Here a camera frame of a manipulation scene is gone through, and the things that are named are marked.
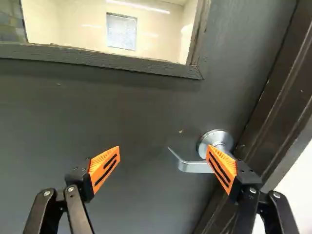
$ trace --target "window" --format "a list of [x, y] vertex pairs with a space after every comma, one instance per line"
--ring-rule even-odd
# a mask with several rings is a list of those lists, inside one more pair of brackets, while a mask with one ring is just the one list
[[130, 16], [106, 14], [107, 46], [137, 50], [137, 19]]
[[9, 1], [22, 4], [25, 30], [21, 28], [18, 33], [20, 37], [26, 31], [29, 43], [83, 48], [179, 64], [191, 63], [199, 32], [200, 14], [205, 9], [203, 6], [209, 2], [0, 0], [0, 12], [6, 9], [11, 11], [12, 6], [6, 4]]

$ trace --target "beige wall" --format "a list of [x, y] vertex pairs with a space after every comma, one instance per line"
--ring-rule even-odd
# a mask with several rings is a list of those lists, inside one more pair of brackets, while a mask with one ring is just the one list
[[182, 15], [182, 24], [180, 28], [181, 43], [179, 50], [178, 62], [181, 64], [186, 63], [187, 55], [189, 53], [189, 47], [191, 42], [191, 36], [193, 31], [193, 24], [196, 14], [197, 0], [188, 0], [185, 3]]
[[21, 0], [30, 43], [60, 43], [58, 7], [53, 0]]
[[[137, 0], [135, 4], [167, 10], [170, 14], [107, 3], [105, 0], [22, 0], [30, 43], [57, 43], [111, 54], [178, 62], [183, 7], [162, 1]], [[136, 51], [106, 46], [106, 12], [137, 18]]]

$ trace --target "window frame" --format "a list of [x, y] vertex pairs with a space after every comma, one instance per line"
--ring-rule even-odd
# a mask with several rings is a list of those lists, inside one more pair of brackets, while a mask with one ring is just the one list
[[208, 1], [198, 0], [186, 64], [150, 58], [107, 54], [104, 52], [69, 46], [58, 46], [52, 44], [42, 45], [34, 43], [26, 44], [17, 42], [1, 42], [0, 58], [82, 64], [95, 67], [201, 80], [203, 79], [201, 68], [205, 69], [205, 65], [199, 64], [200, 58], [204, 59], [207, 54], [206, 51], [203, 52], [201, 50], [201, 46], [202, 42], [206, 40], [205, 37], [209, 7], [210, 3]]

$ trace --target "ceiling light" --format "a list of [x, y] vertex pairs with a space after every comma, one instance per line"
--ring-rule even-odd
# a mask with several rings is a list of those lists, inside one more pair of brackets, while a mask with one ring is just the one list
[[149, 6], [143, 6], [143, 5], [139, 5], [139, 4], [134, 4], [134, 3], [130, 3], [130, 2], [116, 1], [116, 0], [106, 0], [106, 2], [115, 3], [115, 4], [119, 4], [119, 5], [124, 5], [124, 6], [132, 6], [135, 8], [144, 9], [144, 10], [148, 10], [148, 11], [157, 11], [157, 12], [164, 13], [164, 14], [170, 14], [170, 11], [166, 11], [166, 10], [162, 10], [162, 9], [158, 9], [158, 8], [153, 8], [153, 7], [149, 7]]

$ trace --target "wall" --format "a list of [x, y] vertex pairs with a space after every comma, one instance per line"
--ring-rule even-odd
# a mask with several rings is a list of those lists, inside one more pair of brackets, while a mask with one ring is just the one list
[[186, 63], [187, 55], [189, 54], [197, 2], [198, 0], [188, 0], [184, 5], [180, 30], [181, 43], [178, 60], [181, 64]]
[[29, 43], [60, 43], [58, 7], [53, 0], [21, 0]]
[[[170, 14], [164, 14], [107, 3], [105, 0], [44, 0], [44, 2], [23, 0], [22, 3], [27, 19], [26, 29], [30, 35], [29, 42], [43, 44], [52, 42], [111, 54], [178, 61], [180, 19], [183, 11], [180, 5], [161, 1], [135, 2], [170, 11]], [[136, 51], [106, 46], [106, 12], [137, 18]], [[42, 32], [47, 28], [50, 29], [50, 34], [43, 35]]]
[[[296, 220], [300, 234], [311, 234], [312, 233], [312, 214], [307, 212], [312, 210], [312, 200], [310, 199], [312, 194], [312, 187], [309, 186], [311, 181], [309, 172], [311, 171], [312, 165], [312, 118], [309, 120], [306, 128], [302, 131], [294, 145], [289, 149], [287, 153], [292, 154], [293, 160], [297, 161], [286, 173], [284, 178], [274, 189], [275, 191], [281, 192], [287, 197], [287, 200], [291, 206], [292, 213]], [[302, 151], [302, 147], [306, 145], [306, 140], [310, 142], [306, 148]], [[253, 227], [253, 234], [264, 234], [264, 225], [258, 215], [255, 220]]]

